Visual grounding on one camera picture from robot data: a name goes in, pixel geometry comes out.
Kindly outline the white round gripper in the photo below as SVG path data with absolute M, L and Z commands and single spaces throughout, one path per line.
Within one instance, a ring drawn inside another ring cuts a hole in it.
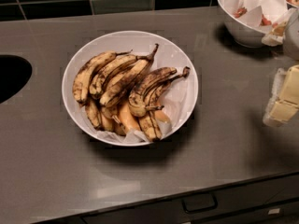
M 299 9 L 292 13 L 288 23 L 279 23 L 266 34 L 262 43 L 269 47 L 283 44 L 284 54 L 299 60 Z M 271 94 L 263 115 L 263 123 L 270 127 L 279 127 L 299 112 L 299 65 L 288 70 L 277 70 Z

